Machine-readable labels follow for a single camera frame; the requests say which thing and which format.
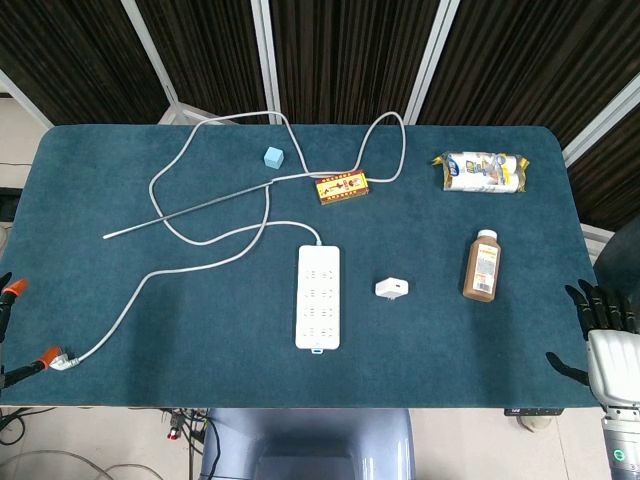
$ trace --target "yellow box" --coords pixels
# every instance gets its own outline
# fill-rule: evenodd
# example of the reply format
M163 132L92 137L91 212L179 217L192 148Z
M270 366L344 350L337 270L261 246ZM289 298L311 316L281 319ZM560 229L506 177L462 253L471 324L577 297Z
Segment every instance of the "yellow box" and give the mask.
M369 193L367 177L363 170L341 173L334 177L316 180L316 189L322 205L360 197Z

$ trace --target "snack bag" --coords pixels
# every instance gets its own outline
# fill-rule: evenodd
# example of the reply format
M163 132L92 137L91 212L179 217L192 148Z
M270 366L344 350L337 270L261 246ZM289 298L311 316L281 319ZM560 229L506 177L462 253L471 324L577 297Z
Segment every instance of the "snack bag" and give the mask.
M524 192L529 160L520 155L445 152L433 160L442 165L444 189L463 192Z

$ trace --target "bottle label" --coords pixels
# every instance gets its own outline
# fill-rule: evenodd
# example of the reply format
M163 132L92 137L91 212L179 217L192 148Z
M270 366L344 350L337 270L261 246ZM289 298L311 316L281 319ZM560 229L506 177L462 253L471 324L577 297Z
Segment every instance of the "bottle label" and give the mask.
M472 288L474 290L488 293L489 295L493 293L497 260L498 249L496 247L483 244L478 246L476 268L473 275Z

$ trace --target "power adapter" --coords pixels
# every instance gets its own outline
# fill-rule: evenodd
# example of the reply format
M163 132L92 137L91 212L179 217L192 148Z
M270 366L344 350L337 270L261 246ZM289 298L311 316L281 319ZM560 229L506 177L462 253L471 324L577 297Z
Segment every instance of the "power adapter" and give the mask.
M389 277L376 283L376 295L394 300L409 293L409 283L406 280Z

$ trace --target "plug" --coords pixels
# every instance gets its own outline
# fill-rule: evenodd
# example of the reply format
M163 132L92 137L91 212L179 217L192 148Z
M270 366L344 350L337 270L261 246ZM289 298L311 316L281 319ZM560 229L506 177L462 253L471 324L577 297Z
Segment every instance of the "plug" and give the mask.
M75 367L79 363L80 360L78 360L77 358L72 358L70 360L69 355L67 355L66 353L61 353L53 360L51 360L51 363L49 363L49 367L53 368L54 370L67 370L71 367Z
M177 440L182 435L182 427L184 426L184 415L178 412L171 413L171 421L169 422L169 440Z

